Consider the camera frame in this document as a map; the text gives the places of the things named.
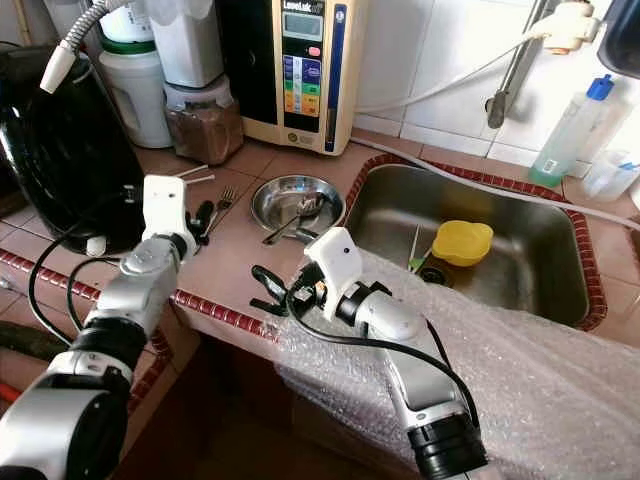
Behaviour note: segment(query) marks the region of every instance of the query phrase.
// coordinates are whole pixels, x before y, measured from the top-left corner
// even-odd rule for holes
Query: blue bottle cap
[[[611,81],[611,75],[608,73],[604,76],[604,78],[596,78],[591,87],[589,87],[589,91],[587,92],[587,97],[592,98],[593,100],[602,101],[609,95],[611,89],[615,84]]]

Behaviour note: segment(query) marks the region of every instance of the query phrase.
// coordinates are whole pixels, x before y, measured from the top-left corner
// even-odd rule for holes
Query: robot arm
[[[426,319],[394,299],[383,285],[368,287],[358,281],[362,259],[346,229],[332,228],[305,254],[312,263],[287,292],[289,310],[307,332],[320,339],[378,347],[394,409],[422,476],[429,480],[502,478],[488,464],[471,394],[451,371]],[[277,278],[263,283],[268,289],[281,285]],[[271,289],[272,296],[285,302],[276,290],[281,289]],[[266,306],[273,313],[275,306]],[[322,309],[327,321],[339,319],[364,338],[345,341],[305,325],[300,319],[303,310],[314,306]]]
[[[106,478],[118,464],[133,371],[196,242],[184,182],[148,176],[147,230],[67,352],[0,420],[0,480]]]

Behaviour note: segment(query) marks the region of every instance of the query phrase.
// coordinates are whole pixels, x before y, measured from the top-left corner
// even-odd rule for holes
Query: countertop
[[[527,169],[518,165],[365,131],[354,133],[431,161],[507,178],[526,178]],[[139,149],[137,153],[144,170],[150,173],[175,175],[197,166],[194,162],[176,157],[170,150]],[[287,238],[275,246],[265,246],[261,243],[268,232],[251,217],[250,202],[253,193],[272,178],[286,174],[308,174],[332,183],[346,196],[365,162],[381,153],[352,143],[342,156],[328,158],[247,139],[243,148],[230,161],[222,167],[212,169],[216,175],[215,180],[188,187],[188,208],[192,212],[195,212],[204,200],[217,201],[226,186],[234,187],[238,197],[233,207],[217,219],[210,244],[202,248],[195,259],[181,270],[179,289],[231,311],[258,320],[264,319],[264,312],[249,306],[253,297],[267,299],[264,288],[252,278],[251,267],[256,264],[262,265],[283,279],[289,280],[303,259],[303,246]],[[187,180],[202,175],[205,174],[193,174],[187,177]],[[564,194],[573,203],[600,208],[625,217],[638,214],[628,197],[612,204],[590,202],[582,196],[579,180],[576,179],[566,179],[556,191]],[[32,209],[27,209],[3,219],[0,223],[0,248],[34,260],[49,237],[42,222],[34,215]],[[600,220],[588,219],[588,225],[609,305],[607,319],[594,330],[594,333],[640,347],[640,273],[628,232],[623,227]],[[62,251],[52,257],[48,266],[68,275],[80,258],[78,255]],[[79,280],[100,288],[113,276],[113,268],[97,266],[96,269],[90,269],[85,273],[84,277],[80,276]],[[216,320],[211,316],[201,316],[199,319],[191,317],[187,322],[209,335],[220,336],[239,347],[270,357],[268,350],[273,346],[258,345],[261,342],[266,344],[265,339],[245,341],[245,337],[233,336],[226,330],[221,331],[213,324]]]

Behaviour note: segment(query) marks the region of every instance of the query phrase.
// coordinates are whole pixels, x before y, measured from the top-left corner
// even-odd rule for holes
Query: brown tile countertop
[[[370,132],[357,131],[355,134],[430,161],[526,181],[527,169],[517,165]],[[213,169],[215,180],[191,185],[188,208],[192,212],[204,200],[217,201],[226,186],[236,188],[239,195],[234,206],[217,219],[210,245],[201,249],[180,272],[178,287],[182,293],[174,300],[181,306],[182,320],[206,334],[273,358],[273,338],[268,329],[259,328],[259,322],[253,320],[261,321],[265,314],[249,306],[253,297],[267,299],[262,286],[251,276],[251,266],[263,265],[288,280],[302,260],[303,247],[286,238],[272,247],[261,243],[268,232],[251,217],[253,193],[262,183],[280,175],[308,174],[329,181],[346,196],[365,162],[380,153],[350,144],[336,159],[247,140],[228,163]],[[169,150],[139,150],[138,155],[145,171],[152,173],[177,174],[196,166]],[[187,179],[201,175],[194,174]],[[621,216],[638,213],[628,197],[613,204],[589,202],[581,195],[576,179],[567,179],[556,191],[574,203]],[[628,232],[623,227],[599,220],[588,219],[588,225],[609,305],[608,317],[594,333],[640,347],[640,272]],[[46,246],[47,237],[48,233],[32,209],[18,212],[0,223],[0,248],[29,260],[37,258]],[[59,249],[46,266],[68,275],[81,258]],[[113,273],[112,266],[96,265],[83,272],[79,280],[100,289]],[[42,291],[43,303],[54,308],[63,305],[60,303],[64,297],[62,289],[44,288]],[[80,313],[89,307],[90,304],[82,304]]]

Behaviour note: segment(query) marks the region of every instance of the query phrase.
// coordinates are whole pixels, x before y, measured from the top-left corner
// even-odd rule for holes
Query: bubble wrap
[[[475,303],[362,252],[383,282],[431,320],[480,413],[490,457],[508,479],[640,478],[640,351],[526,312]],[[338,334],[315,309],[305,321]],[[287,384],[377,446],[413,452],[371,349],[324,343],[280,325]]]

